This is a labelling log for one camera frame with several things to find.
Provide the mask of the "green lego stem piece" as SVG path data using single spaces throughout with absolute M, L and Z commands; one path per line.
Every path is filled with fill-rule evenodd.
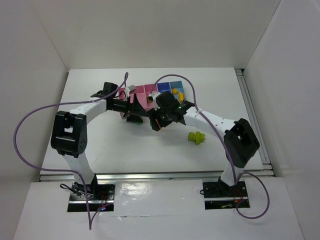
M 133 122 L 133 123 L 136 124 L 136 125 L 141 125 L 143 122 L 135 121 L 135 122 Z

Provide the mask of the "yellow lego brick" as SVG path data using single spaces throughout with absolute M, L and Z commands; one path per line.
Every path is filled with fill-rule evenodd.
M 184 94 L 182 92 L 178 92 L 177 99 L 180 103 L 183 103 L 185 101 Z
M 172 89 L 172 94 L 173 94 L 173 95 L 178 95 L 178 94 L 179 94 L 178 89 L 177 89 L 177 88 L 173 88 L 173 89 Z

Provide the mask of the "lime green lego cluster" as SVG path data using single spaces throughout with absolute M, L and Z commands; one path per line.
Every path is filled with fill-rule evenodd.
M 199 131 L 197 132 L 190 132 L 188 134 L 187 140 L 189 142 L 195 143 L 195 145 L 199 145 L 205 141 L 205 134 Z

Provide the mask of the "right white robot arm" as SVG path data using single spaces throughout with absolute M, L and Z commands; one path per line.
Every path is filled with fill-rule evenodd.
M 159 131 L 171 123 L 180 123 L 212 134 L 222 141 L 228 163 L 214 190 L 221 195 L 229 194 L 238 183 L 248 161 L 260 148 L 250 123 L 244 118 L 222 118 L 187 100 L 179 102 L 169 91 L 151 93 L 147 101 L 154 103 L 154 108 L 147 112 L 153 130 Z

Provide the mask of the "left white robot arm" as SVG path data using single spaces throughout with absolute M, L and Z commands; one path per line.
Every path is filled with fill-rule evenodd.
M 147 111 L 139 103 L 134 85 L 126 86 L 117 96 L 118 86 L 105 82 L 103 89 L 90 96 L 90 101 L 71 111 L 58 111 L 55 115 L 50 145 L 61 155 L 72 170 L 74 191 L 77 195 L 87 191 L 99 194 L 96 174 L 90 168 L 85 149 L 88 145 L 87 125 L 110 110 L 122 113 L 128 122 L 141 124 Z

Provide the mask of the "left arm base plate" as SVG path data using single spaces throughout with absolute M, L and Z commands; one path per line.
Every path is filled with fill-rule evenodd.
M 88 194 L 88 204 L 90 212 L 96 212 L 101 208 L 101 212 L 113 212 L 114 211 L 114 198 L 115 198 L 115 187 L 114 183 L 111 184 L 99 184 L 97 187 L 97 193 Z M 83 192 L 76 192 L 74 186 L 72 186 L 67 212 L 79 213 L 86 212 L 86 198 Z

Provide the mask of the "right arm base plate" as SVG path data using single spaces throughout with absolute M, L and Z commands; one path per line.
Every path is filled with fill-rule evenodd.
M 239 181 L 234 187 L 228 189 L 218 181 L 207 181 L 202 183 L 199 191 L 204 197 L 204 208 L 206 210 L 250 208 L 247 186 L 244 181 Z

